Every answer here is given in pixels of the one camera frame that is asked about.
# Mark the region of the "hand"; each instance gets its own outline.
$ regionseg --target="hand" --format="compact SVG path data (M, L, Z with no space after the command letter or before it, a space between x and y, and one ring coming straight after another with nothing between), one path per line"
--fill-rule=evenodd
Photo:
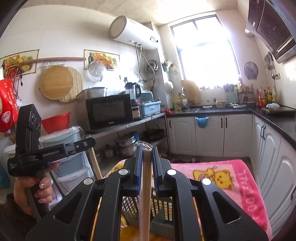
M51 163L51 168L46 170L46 173L56 169L60 165L59 162ZM40 189L36 192L35 197L40 198L38 200L39 203L49 204L52 202L52 182L48 176L40 180L37 177L19 177L19 179L15 182L15 186L13 188L13 197L15 199L16 204L23 210L25 214L33 215L31 207L29 205L25 189L31 188L35 184L39 183Z

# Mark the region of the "black countertop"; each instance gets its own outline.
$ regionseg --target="black countertop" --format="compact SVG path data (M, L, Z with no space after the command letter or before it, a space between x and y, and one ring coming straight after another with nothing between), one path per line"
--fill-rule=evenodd
M201 108L197 112L176 112L172 115L167 115L168 118L174 117L187 117L187 116L197 116L206 117L209 115L236 115L236 114L255 114L260 119L262 119L266 124L270 125L277 132L281 134L283 138L296 150L296 118L287 116L274 116L266 114L261 108L254 109L235 109L231 107L226 107L223 109L211 108L203 109Z
M266 114L260 108L252 109L252 113L262 119L266 124L279 132L287 142L296 150L296 119L295 117L274 116Z

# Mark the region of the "water heater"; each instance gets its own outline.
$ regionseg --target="water heater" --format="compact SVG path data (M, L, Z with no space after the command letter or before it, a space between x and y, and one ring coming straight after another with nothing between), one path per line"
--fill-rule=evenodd
M119 16L111 23L108 36L133 46L135 43L141 44L146 50L156 49L160 43L158 33L125 16Z

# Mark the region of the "cutting board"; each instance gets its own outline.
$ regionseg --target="cutting board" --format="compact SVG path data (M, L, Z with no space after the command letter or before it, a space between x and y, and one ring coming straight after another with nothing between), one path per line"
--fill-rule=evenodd
M71 72L71 75L73 76L73 87L64 98L59 100L63 103L74 101L76 99L76 96L80 94L84 87L82 76L79 71L72 67L67 67L67 69Z
M64 98L73 87L73 76L64 66L48 68L40 79L42 94L51 100Z
M184 88L185 98L189 105L197 105L201 102L200 90L193 80L182 80L181 85Z

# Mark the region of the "window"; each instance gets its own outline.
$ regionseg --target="window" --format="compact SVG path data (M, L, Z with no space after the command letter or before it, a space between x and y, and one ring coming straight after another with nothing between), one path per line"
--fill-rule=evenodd
M237 61L217 16L193 19L171 27L184 78L199 87L237 84Z

